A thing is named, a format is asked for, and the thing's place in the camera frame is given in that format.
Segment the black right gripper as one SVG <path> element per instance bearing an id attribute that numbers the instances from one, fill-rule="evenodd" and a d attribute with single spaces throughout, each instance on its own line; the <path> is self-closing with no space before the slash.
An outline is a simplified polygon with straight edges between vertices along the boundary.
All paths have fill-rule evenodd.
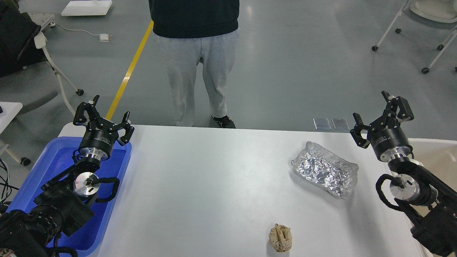
<path id="1" fill-rule="evenodd" d="M 356 123 L 350 130 L 350 134 L 358 147 L 368 148 L 371 143 L 376 158 L 382 162 L 390 162 L 412 153 L 412 146 L 401 129 L 401 123 L 412 121 L 415 116 L 405 98 L 395 97 L 387 91 L 381 91 L 381 93 L 386 101 L 381 122 L 365 125 L 361 116 L 353 113 Z M 362 137 L 362 131 L 368 132 L 368 139 Z"/>

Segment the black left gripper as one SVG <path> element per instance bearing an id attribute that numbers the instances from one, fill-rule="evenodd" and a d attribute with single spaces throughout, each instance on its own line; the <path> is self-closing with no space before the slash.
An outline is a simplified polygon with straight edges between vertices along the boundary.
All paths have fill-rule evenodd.
<path id="1" fill-rule="evenodd" d="M 92 155 L 104 161 L 110 158 L 116 141 L 122 146 L 130 141 L 135 128 L 129 122 L 130 112 L 125 112 L 119 124 L 103 121 L 96 109 L 99 98 L 100 95 L 96 95 L 92 101 L 80 103 L 76 109 L 73 124 L 86 128 L 78 152 L 83 156 Z M 119 136 L 119 130 L 125 131 L 123 136 Z"/>

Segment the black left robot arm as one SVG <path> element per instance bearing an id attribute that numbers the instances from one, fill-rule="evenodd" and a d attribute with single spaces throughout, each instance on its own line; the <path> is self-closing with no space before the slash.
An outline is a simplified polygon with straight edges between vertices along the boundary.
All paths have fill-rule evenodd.
<path id="1" fill-rule="evenodd" d="M 73 124 L 84 126 L 85 134 L 73 153 L 74 164 L 41 186 L 30 212 L 12 210 L 1 215 L 2 257 L 78 256 L 74 248 L 58 245 L 62 234 L 71 236 L 82 228 L 95 214 L 91 205 L 116 197 L 120 179 L 98 177 L 96 171 L 110 158 L 116 142 L 129 143 L 135 128 L 130 112 L 119 124 L 101 117 L 98 99 L 96 95 L 76 109 Z"/>

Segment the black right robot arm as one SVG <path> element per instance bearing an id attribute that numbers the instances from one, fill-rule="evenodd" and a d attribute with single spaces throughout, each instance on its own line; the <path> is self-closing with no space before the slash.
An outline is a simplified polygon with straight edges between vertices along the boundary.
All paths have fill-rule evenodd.
<path id="1" fill-rule="evenodd" d="M 382 96 L 386 101 L 382 115 L 367 125 L 353 113 L 356 123 L 350 130 L 357 146 L 372 146 L 376 158 L 395 173 L 381 175 L 376 192 L 387 207 L 405 213 L 412 222 L 413 238 L 429 252 L 443 257 L 456 253 L 456 191 L 414 158 L 401 129 L 402 122 L 414 118 L 408 101 L 387 91 Z"/>

